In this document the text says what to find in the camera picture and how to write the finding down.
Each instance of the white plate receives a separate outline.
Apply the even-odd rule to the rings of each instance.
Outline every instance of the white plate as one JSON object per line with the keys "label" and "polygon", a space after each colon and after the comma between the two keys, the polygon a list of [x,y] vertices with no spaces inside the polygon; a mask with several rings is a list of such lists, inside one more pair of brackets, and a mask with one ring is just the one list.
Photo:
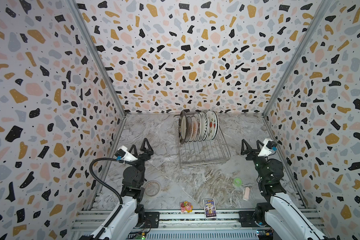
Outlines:
{"label": "white plate", "polygon": [[215,111],[213,111],[213,113],[216,116],[216,133],[215,135],[212,137],[212,140],[215,139],[215,137],[217,136],[218,132],[219,132],[219,117],[217,116],[217,113]]}
{"label": "white plate", "polygon": [[192,118],[192,135],[189,141],[193,142],[197,134],[197,118],[195,116],[192,116],[191,118]]}
{"label": "white plate", "polygon": [[206,137],[208,137],[208,130],[209,130],[208,116],[204,112],[201,112],[200,116],[201,116],[201,123],[200,123],[201,130],[200,130],[199,142],[206,140]]}
{"label": "white plate", "polygon": [[197,120],[197,132],[196,132],[195,139],[194,139],[193,141],[194,141],[194,142],[197,142],[197,141],[199,140],[200,130],[201,130],[201,126],[200,126],[200,115],[199,115],[199,113],[195,113],[194,116],[196,117],[196,120]]}
{"label": "white plate", "polygon": [[212,140],[213,136],[216,133],[216,115],[212,111],[206,112],[206,115],[208,116],[208,136],[206,137],[206,140]]}

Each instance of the metal extrusion bar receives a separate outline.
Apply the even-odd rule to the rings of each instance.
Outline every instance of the metal extrusion bar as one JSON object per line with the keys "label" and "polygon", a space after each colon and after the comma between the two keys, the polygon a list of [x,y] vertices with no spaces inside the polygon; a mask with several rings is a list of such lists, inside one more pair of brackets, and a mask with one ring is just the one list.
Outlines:
{"label": "metal extrusion bar", "polygon": [[117,97],[117,94],[115,92],[115,89],[110,82],[109,75],[104,67],[103,62],[101,61],[99,55],[97,54],[96,47],[94,43],[92,42],[91,35],[86,27],[86,24],[84,23],[83,18],[81,17],[79,8],[77,7],[77,3],[75,0],[66,0],[66,3],[68,5],[68,8],[70,12],[72,13],[73,19],[77,24],[77,28],[80,30],[82,37],[84,38],[84,41],[86,43],[86,46],[92,55],[97,67],[99,68],[101,77],[104,79],[106,86],[109,90],[109,93],[113,99],[113,101],[116,104],[117,110],[119,111],[119,115],[121,118],[125,118],[125,111],[120,103],[119,98]]}
{"label": "metal extrusion bar", "polygon": [[332,0],[322,0],[319,6],[317,7],[313,20],[309,24],[306,34],[303,36],[301,43],[298,45],[296,52],[292,56],[291,61],[289,62],[286,70],[281,76],[281,79],[277,84],[275,90],[273,91],[270,100],[268,101],[267,105],[264,108],[263,117],[267,116],[269,111],[271,110],[273,103],[276,101],[278,94],[283,89],[283,86],[287,82],[289,75],[292,73],[294,67],[298,63],[303,51],[308,46],[308,43],[311,40],[312,35],[316,31],[316,28],[319,26],[331,2]]}

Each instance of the small card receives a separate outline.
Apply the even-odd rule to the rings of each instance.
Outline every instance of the small card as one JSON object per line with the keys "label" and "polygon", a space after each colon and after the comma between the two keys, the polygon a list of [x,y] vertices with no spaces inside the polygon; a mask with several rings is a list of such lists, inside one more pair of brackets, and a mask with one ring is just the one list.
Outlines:
{"label": "small card", "polygon": [[204,211],[206,218],[216,218],[215,199],[204,199]]}

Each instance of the wire dish rack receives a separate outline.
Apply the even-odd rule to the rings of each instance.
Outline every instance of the wire dish rack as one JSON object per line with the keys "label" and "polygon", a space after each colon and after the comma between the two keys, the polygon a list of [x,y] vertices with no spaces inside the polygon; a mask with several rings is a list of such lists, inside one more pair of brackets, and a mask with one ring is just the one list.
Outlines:
{"label": "wire dish rack", "polygon": [[174,116],[174,125],[177,159],[182,169],[223,164],[231,158],[225,137],[220,127],[214,140],[180,144],[178,136],[179,117],[180,115]]}

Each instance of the black cable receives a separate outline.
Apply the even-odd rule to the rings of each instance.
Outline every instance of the black cable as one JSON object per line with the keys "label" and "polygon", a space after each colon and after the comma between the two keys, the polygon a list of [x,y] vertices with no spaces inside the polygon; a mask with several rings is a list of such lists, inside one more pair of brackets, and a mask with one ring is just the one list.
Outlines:
{"label": "black cable", "polygon": [[111,187],[110,185],[106,184],[103,180],[101,180],[93,171],[93,164],[95,162],[101,161],[101,160],[107,160],[107,161],[114,161],[114,162],[121,162],[121,163],[126,163],[132,166],[136,166],[135,163],[133,162],[129,162],[129,161],[120,161],[118,159],[115,158],[110,158],[110,157],[101,157],[98,159],[95,159],[91,162],[91,164],[89,165],[89,172],[91,173],[91,175],[93,176],[93,178],[98,181],[101,185],[105,186],[107,189],[111,190],[111,192],[113,192],[117,198],[119,199],[119,204],[122,205],[123,204],[123,199],[121,198],[119,192],[117,192],[113,187]]}

